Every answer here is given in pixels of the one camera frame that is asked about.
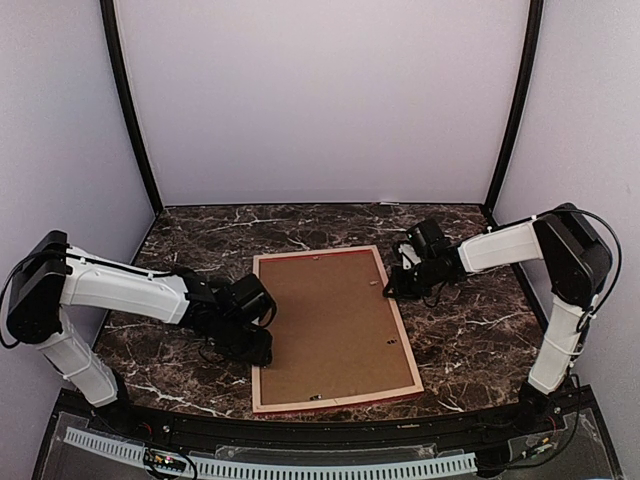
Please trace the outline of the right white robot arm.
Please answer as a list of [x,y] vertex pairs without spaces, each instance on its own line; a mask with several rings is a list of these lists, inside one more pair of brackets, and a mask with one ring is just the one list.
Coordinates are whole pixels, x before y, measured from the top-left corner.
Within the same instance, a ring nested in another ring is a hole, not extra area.
[[397,242],[393,266],[383,289],[386,298],[426,300],[443,287],[504,265],[540,261],[552,294],[538,356],[521,388],[528,396],[510,413],[521,434],[534,432],[549,416],[542,397],[551,396],[580,356],[591,321],[611,295],[621,273],[622,248],[608,245],[595,225],[600,216],[571,203],[453,242],[433,219],[409,228]]

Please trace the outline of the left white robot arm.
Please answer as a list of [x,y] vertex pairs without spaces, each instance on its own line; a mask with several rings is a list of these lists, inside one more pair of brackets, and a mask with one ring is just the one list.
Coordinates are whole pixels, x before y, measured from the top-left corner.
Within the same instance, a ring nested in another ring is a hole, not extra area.
[[77,333],[66,306],[156,319],[212,341],[226,359],[259,367],[272,361],[268,327],[277,305],[256,275],[230,283],[188,268],[141,269],[91,255],[53,230],[7,275],[1,308],[9,336],[1,345],[34,346],[120,436],[140,429],[140,412],[128,404],[121,377]]

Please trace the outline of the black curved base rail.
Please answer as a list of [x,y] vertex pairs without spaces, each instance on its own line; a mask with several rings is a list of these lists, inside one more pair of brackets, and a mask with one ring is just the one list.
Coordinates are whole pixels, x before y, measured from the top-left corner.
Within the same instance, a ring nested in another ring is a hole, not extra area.
[[[532,420],[531,434],[553,431],[552,440],[563,443],[570,435],[571,414],[581,417],[596,416],[599,409],[590,386],[580,389],[565,389],[552,400],[548,409]],[[132,407],[138,426],[132,435],[134,440],[151,440],[163,447],[184,448],[213,452],[217,447],[239,446],[273,449],[331,449],[405,447],[435,444],[439,451],[449,448],[467,451],[497,450],[499,459],[507,458],[507,441],[524,435],[524,430],[509,424],[516,415],[516,404],[485,410],[392,420],[364,421],[274,421],[242,420],[191,415],[143,406]],[[79,420],[99,433],[114,434],[113,430],[98,419],[91,419],[89,404],[81,394],[61,389],[54,410],[49,417],[41,453],[45,445],[53,444],[55,432],[62,427],[62,414]]]

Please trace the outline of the right black corner post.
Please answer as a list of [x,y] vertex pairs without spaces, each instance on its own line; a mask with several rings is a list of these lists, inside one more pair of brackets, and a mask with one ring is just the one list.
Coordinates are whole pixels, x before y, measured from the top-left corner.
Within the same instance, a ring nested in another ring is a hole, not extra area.
[[531,0],[529,2],[521,58],[512,102],[496,165],[483,204],[489,213],[495,211],[515,148],[534,69],[543,11],[543,0]]

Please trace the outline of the black corner post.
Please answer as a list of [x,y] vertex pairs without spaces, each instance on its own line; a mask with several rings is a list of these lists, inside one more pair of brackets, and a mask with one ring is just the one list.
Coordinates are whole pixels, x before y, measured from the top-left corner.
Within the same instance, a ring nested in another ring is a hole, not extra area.
[[158,216],[164,210],[164,205],[152,171],[134,105],[116,17],[116,5],[112,0],[100,0],[99,4],[112,75],[128,138],[147,199],[154,215]]
[[543,11],[543,0],[531,0],[529,2],[521,58],[512,102],[496,165],[483,204],[489,213],[495,211],[515,148],[534,69]]

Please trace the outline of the left black corner post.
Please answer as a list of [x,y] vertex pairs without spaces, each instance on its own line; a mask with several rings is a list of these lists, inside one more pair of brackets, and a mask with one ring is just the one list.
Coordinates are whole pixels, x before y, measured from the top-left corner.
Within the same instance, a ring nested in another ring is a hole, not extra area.
[[99,4],[112,75],[128,138],[147,199],[154,215],[158,216],[164,210],[164,205],[152,171],[134,105],[116,17],[116,5],[112,0],[100,0]]

